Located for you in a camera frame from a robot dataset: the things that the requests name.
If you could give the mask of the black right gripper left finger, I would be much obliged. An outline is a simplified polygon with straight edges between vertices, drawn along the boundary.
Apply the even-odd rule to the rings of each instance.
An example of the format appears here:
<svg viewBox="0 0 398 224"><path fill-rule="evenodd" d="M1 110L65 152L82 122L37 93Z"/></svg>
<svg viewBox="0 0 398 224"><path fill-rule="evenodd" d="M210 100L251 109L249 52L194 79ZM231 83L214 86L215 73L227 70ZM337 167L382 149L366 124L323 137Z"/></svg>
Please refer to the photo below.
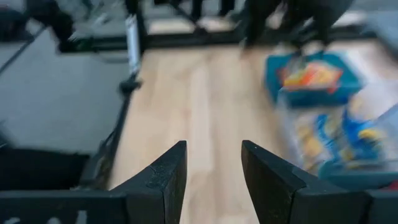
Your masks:
<svg viewBox="0 0 398 224"><path fill-rule="evenodd" d="M125 195L126 224L179 224L187 183L187 142L179 141L114 191Z"/></svg>

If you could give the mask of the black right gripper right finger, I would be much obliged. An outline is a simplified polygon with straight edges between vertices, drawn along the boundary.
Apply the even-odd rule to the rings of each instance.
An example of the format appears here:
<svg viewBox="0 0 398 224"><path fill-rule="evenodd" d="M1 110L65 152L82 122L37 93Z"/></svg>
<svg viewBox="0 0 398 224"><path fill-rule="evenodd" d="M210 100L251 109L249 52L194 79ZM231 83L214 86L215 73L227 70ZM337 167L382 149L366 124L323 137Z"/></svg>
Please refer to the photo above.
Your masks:
<svg viewBox="0 0 398 224"><path fill-rule="evenodd" d="M369 197L320 180L249 140L246 185L260 224L360 224Z"/></svg>

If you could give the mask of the white strip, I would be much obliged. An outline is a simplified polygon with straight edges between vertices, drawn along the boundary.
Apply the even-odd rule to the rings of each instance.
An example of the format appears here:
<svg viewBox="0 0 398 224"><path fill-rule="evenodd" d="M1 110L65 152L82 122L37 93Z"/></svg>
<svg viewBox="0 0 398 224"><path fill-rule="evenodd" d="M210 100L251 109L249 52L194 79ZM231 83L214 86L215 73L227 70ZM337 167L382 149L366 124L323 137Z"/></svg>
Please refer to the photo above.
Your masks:
<svg viewBox="0 0 398 224"><path fill-rule="evenodd" d="M139 29L136 15L129 15L126 19L127 51L129 72L136 74L141 67L141 50L139 44Z"/></svg>

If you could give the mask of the clear plastic bin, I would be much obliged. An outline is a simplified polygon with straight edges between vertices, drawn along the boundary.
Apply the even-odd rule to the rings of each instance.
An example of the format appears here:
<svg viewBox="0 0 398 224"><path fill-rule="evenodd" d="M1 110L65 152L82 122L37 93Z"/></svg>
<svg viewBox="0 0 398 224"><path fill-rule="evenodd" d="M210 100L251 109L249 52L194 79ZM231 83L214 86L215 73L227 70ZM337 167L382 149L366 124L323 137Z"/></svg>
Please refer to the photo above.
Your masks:
<svg viewBox="0 0 398 224"><path fill-rule="evenodd" d="M299 140L295 134L296 121L305 114L327 113L341 118L349 114L356 119L373 120L374 125L384 133L384 149L382 158L376 161L398 160L398 83L392 80L363 83L363 88L348 98L346 103L336 106L316 106L293 108L285 97L285 88L279 91L277 113L280 116L282 133L288 144L287 160L299 168L303 168L300 158ZM343 149L347 146L346 138L341 134L337 139L341 159L337 164L349 162L362 163L373 161L345 161Z"/></svg>

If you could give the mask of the blue yellow Maruchan noodle packet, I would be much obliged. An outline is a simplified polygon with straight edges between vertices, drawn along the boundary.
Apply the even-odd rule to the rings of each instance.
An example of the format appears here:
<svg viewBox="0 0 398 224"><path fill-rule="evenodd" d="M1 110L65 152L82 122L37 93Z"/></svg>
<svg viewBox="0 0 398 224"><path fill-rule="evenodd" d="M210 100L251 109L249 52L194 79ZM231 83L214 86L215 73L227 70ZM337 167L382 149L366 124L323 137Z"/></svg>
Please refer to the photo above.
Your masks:
<svg viewBox="0 0 398 224"><path fill-rule="evenodd" d="M305 114L296 121L295 134L303 168L309 173L318 175L327 162L341 159L337 143L341 134L341 118L337 115Z"/></svg>
<svg viewBox="0 0 398 224"><path fill-rule="evenodd" d="M344 114L341 127L347 141L343 149L345 161L376 161L382 158L384 133L374 125L373 120L356 119Z"/></svg>

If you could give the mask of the grey-green plastic bin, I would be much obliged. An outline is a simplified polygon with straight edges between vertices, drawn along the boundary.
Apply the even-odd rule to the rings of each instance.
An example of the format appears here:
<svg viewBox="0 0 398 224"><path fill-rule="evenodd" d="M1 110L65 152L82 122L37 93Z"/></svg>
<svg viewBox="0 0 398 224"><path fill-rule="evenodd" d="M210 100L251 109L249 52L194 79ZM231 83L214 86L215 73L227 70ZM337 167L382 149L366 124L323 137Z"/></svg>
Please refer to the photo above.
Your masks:
<svg viewBox="0 0 398 224"><path fill-rule="evenodd" d="M348 190L380 189L398 180L398 160L324 163L318 178Z"/></svg>

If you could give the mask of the teal plastic bin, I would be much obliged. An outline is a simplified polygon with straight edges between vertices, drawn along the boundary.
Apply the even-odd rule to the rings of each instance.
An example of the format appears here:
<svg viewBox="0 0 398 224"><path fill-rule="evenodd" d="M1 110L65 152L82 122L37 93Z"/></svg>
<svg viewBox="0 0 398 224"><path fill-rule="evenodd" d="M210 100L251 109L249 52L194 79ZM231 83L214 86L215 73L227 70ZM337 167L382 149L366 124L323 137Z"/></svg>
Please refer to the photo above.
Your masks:
<svg viewBox="0 0 398 224"><path fill-rule="evenodd" d="M279 90L282 84L279 73L285 67L292 54L270 55L266 58L264 70L264 88L269 92L270 98L277 103ZM326 63L342 70L342 76L338 80L337 89L332 92L326 89L320 90L294 90L285 91L285 97L293 108L308 108L316 106L336 106L346 103L348 98L363 88L363 82L355 72L347 59L337 52L330 52L320 55L314 53L307 55L309 61L323 59Z"/></svg>

